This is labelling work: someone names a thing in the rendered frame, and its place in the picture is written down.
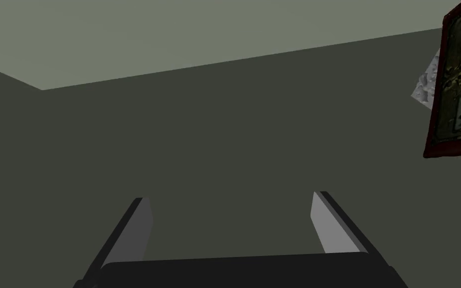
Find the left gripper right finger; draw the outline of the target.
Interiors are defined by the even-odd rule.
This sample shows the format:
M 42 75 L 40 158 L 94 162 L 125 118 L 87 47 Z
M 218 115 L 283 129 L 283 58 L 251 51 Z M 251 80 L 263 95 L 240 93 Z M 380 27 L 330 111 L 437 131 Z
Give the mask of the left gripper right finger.
M 372 243 L 329 192 L 313 193 L 310 219 L 325 253 L 375 253 Z

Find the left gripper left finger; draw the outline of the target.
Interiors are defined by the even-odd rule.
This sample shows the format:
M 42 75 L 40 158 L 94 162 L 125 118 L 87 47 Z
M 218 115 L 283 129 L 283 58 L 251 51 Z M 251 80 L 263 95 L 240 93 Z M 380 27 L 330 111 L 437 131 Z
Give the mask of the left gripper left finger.
M 143 259 L 153 227 L 153 214 L 148 198 L 132 201 L 91 262 L 83 280 L 94 280 L 109 263 L 138 262 Z

